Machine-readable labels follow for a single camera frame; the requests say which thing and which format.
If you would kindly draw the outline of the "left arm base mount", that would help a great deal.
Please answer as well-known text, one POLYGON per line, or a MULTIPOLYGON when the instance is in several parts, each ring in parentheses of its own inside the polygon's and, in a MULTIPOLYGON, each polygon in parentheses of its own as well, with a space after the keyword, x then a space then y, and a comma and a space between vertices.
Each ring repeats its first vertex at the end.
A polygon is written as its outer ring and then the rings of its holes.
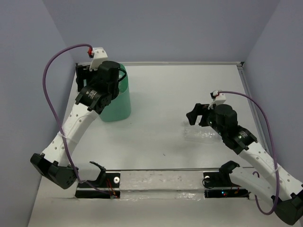
POLYGON ((120 172, 108 172, 100 164, 90 161, 89 169, 80 171, 84 177, 77 184, 75 197, 78 199, 119 199, 120 172))

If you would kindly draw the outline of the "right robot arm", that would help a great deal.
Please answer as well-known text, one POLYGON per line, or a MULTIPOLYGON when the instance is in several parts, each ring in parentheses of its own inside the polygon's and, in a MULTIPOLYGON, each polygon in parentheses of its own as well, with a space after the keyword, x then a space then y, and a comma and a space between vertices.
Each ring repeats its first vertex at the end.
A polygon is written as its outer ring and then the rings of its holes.
POLYGON ((240 185, 268 205, 275 204, 275 214, 286 224, 294 225, 303 216, 303 183, 274 163, 257 138, 238 124, 237 113, 230 105, 195 104, 194 109, 186 114, 189 124, 195 125, 198 116, 202 117, 200 126, 214 129, 225 146, 262 176, 250 175, 239 164, 229 161, 220 168, 219 182, 240 185))

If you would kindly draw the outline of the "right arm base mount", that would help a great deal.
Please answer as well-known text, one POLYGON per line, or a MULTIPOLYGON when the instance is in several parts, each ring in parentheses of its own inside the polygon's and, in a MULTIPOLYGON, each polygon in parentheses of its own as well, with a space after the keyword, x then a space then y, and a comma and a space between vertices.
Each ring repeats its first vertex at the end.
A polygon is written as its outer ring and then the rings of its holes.
POLYGON ((249 198, 248 190, 231 182, 227 175, 220 172, 203 172, 202 185, 206 199, 249 198))

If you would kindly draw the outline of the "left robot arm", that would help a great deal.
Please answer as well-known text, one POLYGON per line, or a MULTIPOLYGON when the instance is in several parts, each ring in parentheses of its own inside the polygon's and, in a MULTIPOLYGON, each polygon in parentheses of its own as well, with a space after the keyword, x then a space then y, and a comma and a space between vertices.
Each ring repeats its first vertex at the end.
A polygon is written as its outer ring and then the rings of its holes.
POLYGON ((40 154, 34 153, 31 164, 45 178, 62 189, 75 181, 101 186, 106 169, 90 161, 86 166, 71 163, 71 155, 88 127, 119 94, 121 66, 114 61, 102 62, 91 81, 78 93, 69 117, 53 141, 40 154))

